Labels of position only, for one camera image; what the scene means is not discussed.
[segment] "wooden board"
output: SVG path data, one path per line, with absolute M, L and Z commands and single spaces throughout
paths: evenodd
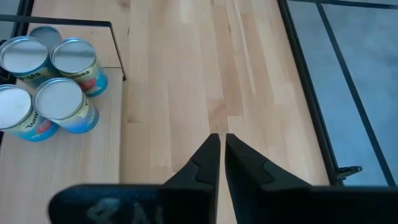
M 59 190 L 79 183 L 118 183 L 122 72 L 106 68 L 108 89 L 90 98 L 99 109 L 86 134 L 62 129 L 38 143 L 4 134 L 0 148 L 0 217 L 4 224 L 44 224 L 47 204 Z

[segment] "tomato can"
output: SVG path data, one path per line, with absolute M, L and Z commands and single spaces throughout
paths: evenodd
M 0 131 L 38 142 L 53 136 L 58 125 L 39 115 L 32 96 L 17 85 L 0 85 Z
M 39 26 L 29 33 L 31 37 L 39 39 L 51 52 L 52 47 L 62 40 L 59 31 L 50 26 Z
M 33 95 L 33 107 L 73 134 L 90 131 L 100 116 L 79 85 L 68 78 L 53 78 L 41 84 Z
M 67 38 L 55 44 L 50 59 L 65 77 L 80 85 L 89 97 L 98 96 L 108 86 L 108 78 L 94 47 L 81 38 Z
M 35 37 L 11 38 L 0 46 L 0 67 L 32 88 L 60 77 L 49 58 L 47 47 Z

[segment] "black metal frame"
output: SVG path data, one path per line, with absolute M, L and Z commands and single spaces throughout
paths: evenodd
M 305 97 L 307 100 L 308 108 L 310 110 L 310 114 L 312 117 L 313 125 L 315 128 L 315 132 L 317 134 L 318 142 L 320 145 L 320 149 L 322 152 L 323 160 L 325 163 L 326 171 L 328 173 L 328 177 L 330 180 L 330 184 L 335 185 L 343 185 L 343 180 L 352 174 L 360 172 L 362 167 L 360 166 L 352 166 L 352 167 L 338 167 L 336 162 L 336 157 L 333 152 L 333 148 L 330 143 L 330 139 L 328 136 L 328 132 L 325 126 L 325 122 L 322 117 L 322 112 L 320 110 L 320 106 L 318 104 L 317 96 L 315 94 L 315 90 L 313 88 L 313 84 L 310 78 L 310 74 L 307 68 L 307 63 L 305 62 L 305 58 L 303 55 L 302 48 L 300 46 L 300 41 L 294 26 L 294 22 L 290 15 L 289 7 L 287 5 L 288 0 L 278 0 L 280 12 L 285 24 L 285 29 L 289 38 L 290 46 L 292 48 L 292 53 L 295 59 L 295 63 L 297 66 L 298 74 L 300 76 L 300 80 L 302 82 L 303 90 L 305 93 Z M 388 4 L 373 4 L 373 3 L 365 3 L 365 2 L 348 2 L 348 1 L 334 1 L 334 0 L 291 0 L 291 1 L 299 1 L 299 2 L 310 2 L 314 3 L 317 6 L 317 9 L 320 13 L 320 17 L 322 19 L 323 24 L 325 25 L 326 32 L 330 39 L 330 42 L 333 46 L 333 50 L 335 51 L 336 57 L 339 61 L 341 70 L 343 71 L 343 75 L 345 77 L 346 83 L 348 84 L 348 88 L 350 93 L 354 99 L 354 103 L 357 107 L 358 113 L 361 117 L 361 121 L 364 124 L 364 128 L 368 135 L 368 138 L 373 147 L 374 153 L 379 161 L 381 169 L 383 171 L 384 177 L 387 180 L 387 183 L 391 187 L 395 187 L 396 183 L 391 174 L 389 166 L 387 165 L 386 158 L 382 153 L 381 147 L 378 143 L 377 137 L 373 131 L 370 120 L 366 114 L 364 106 L 359 97 L 358 91 L 354 85 L 354 81 L 351 77 L 351 74 L 348 70 L 347 64 L 344 60 L 343 54 L 338 46 L 336 37 L 331 29 L 331 25 L 327 19 L 325 11 L 323 9 L 322 4 L 334 4 L 339 6 L 354 6 L 354 7 L 370 7 L 376 9 L 398 9 L 398 6 L 388 5 Z

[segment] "blue label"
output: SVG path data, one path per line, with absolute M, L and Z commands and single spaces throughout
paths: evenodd
M 45 62 L 43 67 L 40 67 L 33 72 L 23 74 L 13 73 L 13 75 L 32 88 L 39 87 L 40 84 L 51 78 L 60 77 L 59 72 L 57 72 L 57 70 L 51 65 L 49 60 Z
M 73 74 L 62 72 L 62 75 L 77 82 L 88 97 L 100 95 L 108 86 L 108 78 L 98 60 L 82 72 Z
M 81 108 L 71 117 L 53 120 L 59 126 L 73 134 L 86 133 L 93 129 L 99 119 L 97 107 L 85 97 Z
M 37 142 L 50 138 L 57 132 L 57 129 L 58 125 L 32 110 L 23 122 L 13 128 L 3 129 L 2 131 L 28 141 Z

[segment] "can lid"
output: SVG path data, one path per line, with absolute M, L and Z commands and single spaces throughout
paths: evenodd
M 67 78 L 53 78 L 43 82 L 33 96 L 33 107 L 48 119 L 63 119 L 81 105 L 83 92 L 79 85 Z
M 51 52 L 51 62 L 61 72 L 77 73 L 95 61 L 94 47 L 81 38 L 67 38 L 57 43 Z
M 31 37 L 39 39 L 51 51 L 52 47 L 61 41 L 61 34 L 57 29 L 50 26 L 40 26 L 33 29 L 30 34 Z
M 30 94 L 16 85 L 0 85 L 0 129 L 22 121 L 32 107 Z
M 34 37 L 11 38 L 0 47 L 0 66 L 11 73 L 31 72 L 47 59 L 46 46 Z

